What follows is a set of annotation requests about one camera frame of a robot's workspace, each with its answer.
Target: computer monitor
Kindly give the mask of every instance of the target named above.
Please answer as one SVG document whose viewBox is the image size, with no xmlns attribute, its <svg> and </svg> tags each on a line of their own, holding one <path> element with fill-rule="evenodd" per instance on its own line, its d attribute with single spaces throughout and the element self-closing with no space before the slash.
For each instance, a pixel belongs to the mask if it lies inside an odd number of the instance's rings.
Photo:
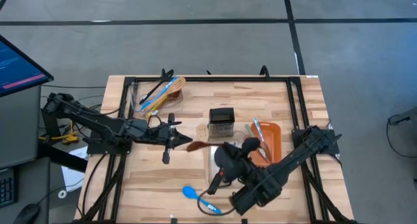
<svg viewBox="0 0 417 224">
<path fill-rule="evenodd" d="M 53 76 L 0 35 L 0 97 L 53 80 Z"/>
</svg>

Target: orange tray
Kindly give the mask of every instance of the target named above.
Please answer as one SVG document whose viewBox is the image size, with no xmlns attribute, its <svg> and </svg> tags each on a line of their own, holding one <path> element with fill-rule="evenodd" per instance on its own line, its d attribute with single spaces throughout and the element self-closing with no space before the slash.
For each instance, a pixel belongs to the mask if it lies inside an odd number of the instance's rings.
<svg viewBox="0 0 417 224">
<path fill-rule="evenodd" d="M 263 137 L 265 139 L 266 144 L 268 145 L 269 151 L 272 155 L 272 163 L 279 162 L 281 160 L 281 128 L 275 123 L 270 122 L 259 122 L 259 126 L 261 127 Z M 250 129 L 255 134 L 256 137 L 258 137 L 259 140 L 262 139 L 259 136 L 258 130 L 256 128 L 255 123 L 252 123 L 250 126 Z M 254 164 L 266 167 L 270 165 L 259 150 L 255 150 L 253 152 L 250 152 L 250 157 L 252 158 L 252 161 Z"/>
</svg>

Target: blue plastic spoon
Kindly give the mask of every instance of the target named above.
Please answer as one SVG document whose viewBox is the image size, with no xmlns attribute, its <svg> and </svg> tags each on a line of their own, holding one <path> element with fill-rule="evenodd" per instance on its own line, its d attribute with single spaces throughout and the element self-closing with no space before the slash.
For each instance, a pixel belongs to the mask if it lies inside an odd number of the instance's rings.
<svg viewBox="0 0 417 224">
<path fill-rule="evenodd" d="M 198 199 L 198 195 L 195 193 L 195 190 L 190 187 L 190 186 L 184 186 L 182 188 L 182 193 L 190 199 Z M 222 211 L 220 211 L 220 209 L 216 208 L 215 206 L 212 206 L 211 204 L 209 204 L 207 201 L 200 199 L 200 201 L 207 206 L 208 209 L 212 210 L 214 213 L 216 214 L 221 214 Z"/>
</svg>

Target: gray floor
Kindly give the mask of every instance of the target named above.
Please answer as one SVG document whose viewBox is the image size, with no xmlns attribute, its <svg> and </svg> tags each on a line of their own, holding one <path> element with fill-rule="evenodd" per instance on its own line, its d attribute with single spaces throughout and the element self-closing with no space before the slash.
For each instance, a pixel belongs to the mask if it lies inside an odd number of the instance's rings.
<svg viewBox="0 0 417 224">
<path fill-rule="evenodd" d="M 295 18 L 417 18 L 417 0 L 291 0 Z M 8 0 L 0 21 L 286 18 L 283 0 Z M 386 119 L 417 106 L 417 23 L 297 24 L 307 75 L 319 75 L 332 125 L 343 134 L 343 173 L 355 218 L 417 223 L 417 159 L 395 154 Z M 105 85 L 109 74 L 297 74 L 287 24 L 0 27 L 49 70 L 55 85 Z M 42 88 L 76 98 L 100 89 Z M 86 105 L 101 98 L 85 100 Z M 390 128 L 417 155 L 415 129 Z M 59 167 L 52 169 L 62 185 Z M 51 223 L 69 221 L 79 191 L 51 200 Z"/>
</svg>

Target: wooden tabletop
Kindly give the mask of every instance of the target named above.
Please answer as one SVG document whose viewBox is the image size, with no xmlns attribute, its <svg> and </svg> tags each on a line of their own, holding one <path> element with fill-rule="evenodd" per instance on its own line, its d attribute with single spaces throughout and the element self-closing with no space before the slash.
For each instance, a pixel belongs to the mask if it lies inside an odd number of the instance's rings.
<svg viewBox="0 0 417 224">
<path fill-rule="evenodd" d="M 125 76 L 109 76 L 102 105 L 103 113 L 119 107 L 124 78 Z M 301 81 L 310 124 L 325 128 L 329 118 L 319 78 L 301 76 Z M 140 83 L 137 97 L 148 93 L 155 84 L 156 82 Z M 302 125 L 295 86 L 293 90 L 298 119 Z M 234 130 L 241 131 L 242 134 L 246 133 L 244 125 L 251 124 L 254 117 L 260 121 L 275 122 L 281 127 L 283 157 L 292 151 L 293 122 L 285 83 L 187 82 L 182 89 L 182 96 L 163 106 L 158 116 L 163 121 L 167 121 L 168 113 L 174 113 L 175 120 L 182 121 L 182 124 L 177 126 L 177 130 L 196 139 L 197 126 L 207 124 L 209 109 L 218 107 L 235 109 Z M 136 113 L 134 116 L 144 117 L 142 113 Z M 153 119 L 151 124 L 157 125 L 157 120 Z M 187 153 L 185 148 L 186 145 L 182 145 L 172 150 L 169 165 L 164 165 L 163 146 L 144 144 L 132 146 L 132 151 L 126 160 L 117 223 L 169 223 L 172 217 L 177 218 L 179 223 L 241 223 L 242 218 L 247 218 L 250 223 L 309 223 L 300 168 L 290 174 L 281 195 L 265 207 L 255 205 L 243 216 L 236 212 L 224 217 L 202 214 L 197 209 L 197 201 L 186 198 L 182 194 L 182 188 L 192 186 L 198 193 L 208 188 L 210 154 L 203 150 Z M 86 178 L 90 177 L 100 157 L 101 155 L 94 155 L 89 159 Z M 86 209 L 102 192 L 108 158 L 109 156 L 104 158 L 92 178 L 86 198 Z M 318 155 L 317 159 L 325 192 L 341 213 L 352 219 L 353 214 L 340 165 L 327 155 Z M 84 180 L 81 194 L 84 193 L 86 183 L 87 179 Z M 205 199 L 225 212 L 231 208 L 227 198 L 236 190 L 236 188 L 219 189 L 215 195 L 207 195 Z M 319 202 L 314 190 L 313 197 L 317 217 L 321 218 Z M 110 216 L 112 200 L 113 194 L 109 196 L 107 218 Z"/>
</svg>

